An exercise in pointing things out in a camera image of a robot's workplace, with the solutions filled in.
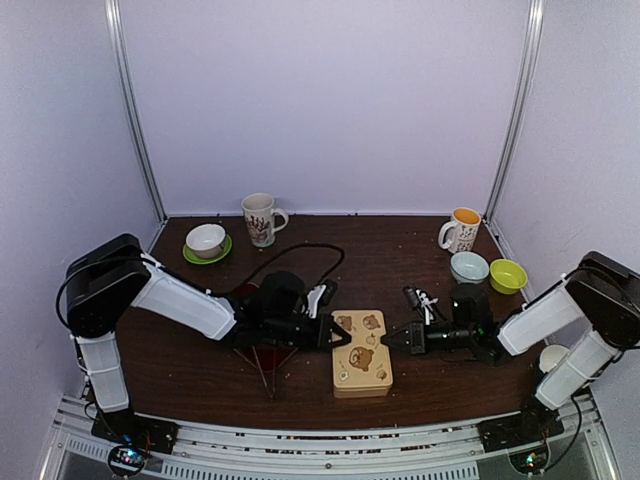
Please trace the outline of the beige illustrated tin lid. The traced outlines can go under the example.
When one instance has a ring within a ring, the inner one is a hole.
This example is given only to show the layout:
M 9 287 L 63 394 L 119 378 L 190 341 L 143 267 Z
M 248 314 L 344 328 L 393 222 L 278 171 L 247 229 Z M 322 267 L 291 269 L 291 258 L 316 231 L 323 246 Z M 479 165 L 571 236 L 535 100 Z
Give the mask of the beige illustrated tin lid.
M 346 388 L 393 385 L 389 348 L 380 342 L 386 334 L 380 310 L 334 310 L 336 321 L 352 336 L 349 345 L 332 351 L 333 386 Z

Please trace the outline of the beige chocolate tin box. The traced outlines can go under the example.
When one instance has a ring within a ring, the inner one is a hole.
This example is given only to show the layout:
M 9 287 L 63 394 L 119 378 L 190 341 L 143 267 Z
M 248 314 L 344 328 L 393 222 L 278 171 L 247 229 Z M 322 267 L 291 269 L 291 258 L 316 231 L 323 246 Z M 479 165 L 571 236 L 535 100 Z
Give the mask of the beige chocolate tin box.
M 344 386 L 333 386 L 333 396 L 337 399 L 362 399 L 385 397 L 389 394 L 391 385 L 346 388 Z

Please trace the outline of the dark red lacquer tray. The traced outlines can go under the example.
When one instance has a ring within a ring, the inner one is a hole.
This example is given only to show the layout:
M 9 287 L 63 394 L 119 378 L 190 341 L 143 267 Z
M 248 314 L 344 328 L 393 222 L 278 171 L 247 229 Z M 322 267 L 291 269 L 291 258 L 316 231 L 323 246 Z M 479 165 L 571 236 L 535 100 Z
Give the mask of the dark red lacquer tray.
M 265 302 L 267 313 L 271 316 L 284 318 L 296 312 L 298 301 L 289 299 L 289 294 L 278 293 L 275 299 Z M 256 323 L 242 321 L 237 325 L 234 349 L 236 353 L 247 361 L 260 373 L 275 374 L 278 367 L 284 364 L 297 349 L 291 346 L 282 346 L 276 340 L 258 340 Z

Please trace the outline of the black tongs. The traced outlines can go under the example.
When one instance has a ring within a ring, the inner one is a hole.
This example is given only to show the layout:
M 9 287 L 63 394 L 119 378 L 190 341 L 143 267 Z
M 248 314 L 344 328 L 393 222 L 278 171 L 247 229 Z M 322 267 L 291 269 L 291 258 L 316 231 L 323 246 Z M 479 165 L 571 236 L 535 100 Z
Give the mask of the black tongs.
M 268 398 L 273 401 L 277 390 L 278 353 L 274 347 L 251 348 L 251 354 Z

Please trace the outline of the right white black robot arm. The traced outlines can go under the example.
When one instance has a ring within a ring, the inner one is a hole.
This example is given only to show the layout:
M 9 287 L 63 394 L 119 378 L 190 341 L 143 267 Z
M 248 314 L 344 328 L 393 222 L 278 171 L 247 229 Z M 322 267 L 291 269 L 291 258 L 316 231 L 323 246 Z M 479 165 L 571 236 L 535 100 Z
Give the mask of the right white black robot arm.
M 498 366 L 578 320 L 589 322 L 514 417 L 513 433 L 526 442 L 545 431 L 557 410 L 598 373 L 639 346 L 639 275 L 596 251 L 501 323 L 495 322 L 488 294 L 478 284 L 451 290 L 451 319 L 424 291 L 407 287 L 404 293 L 424 318 L 383 335 L 381 342 L 411 355 L 466 348 L 480 362 Z

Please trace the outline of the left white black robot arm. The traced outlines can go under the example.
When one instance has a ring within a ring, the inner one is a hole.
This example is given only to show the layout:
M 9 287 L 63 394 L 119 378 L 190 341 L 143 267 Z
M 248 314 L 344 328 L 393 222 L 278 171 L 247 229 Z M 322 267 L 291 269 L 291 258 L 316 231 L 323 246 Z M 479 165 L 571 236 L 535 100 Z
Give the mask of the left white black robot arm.
M 116 325 L 130 308 L 158 314 L 233 347 L 270 344 L 330 351 L 352 336 L 322 307 L 336 282 L 321 276 L 312 288 L 289 271 L 267 274 L 253 291 L 247 280 L 213 292 L 171 271 L 143 251 L 136 236 L 121 234 L 75 260 L 55 299 L 55 313 L 80 353 L 99 418 L 123 444 L 144 433 L 121 366 Z

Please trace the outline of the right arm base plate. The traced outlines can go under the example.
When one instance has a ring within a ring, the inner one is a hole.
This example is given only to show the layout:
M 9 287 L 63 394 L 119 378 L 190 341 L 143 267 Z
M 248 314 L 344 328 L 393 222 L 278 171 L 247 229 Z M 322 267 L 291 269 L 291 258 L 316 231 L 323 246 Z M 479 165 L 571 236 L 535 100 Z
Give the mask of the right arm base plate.
M 542 442 L 565 431 L 558 418 L 539 423 L 532 415 L 522 413 L 481 421 L 477 429 L 486 453 Z

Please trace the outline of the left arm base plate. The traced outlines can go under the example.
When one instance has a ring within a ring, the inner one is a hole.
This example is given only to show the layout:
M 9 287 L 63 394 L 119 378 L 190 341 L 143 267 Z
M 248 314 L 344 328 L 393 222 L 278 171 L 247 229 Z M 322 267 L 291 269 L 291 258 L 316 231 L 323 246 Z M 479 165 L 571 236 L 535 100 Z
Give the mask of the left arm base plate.
M 179 426 L 171 421 L 152 419 L 126 412 L 107 414 L 94 421 L 91 434 L 113 443 L 133 445 L 143 451 L 171 454 Z

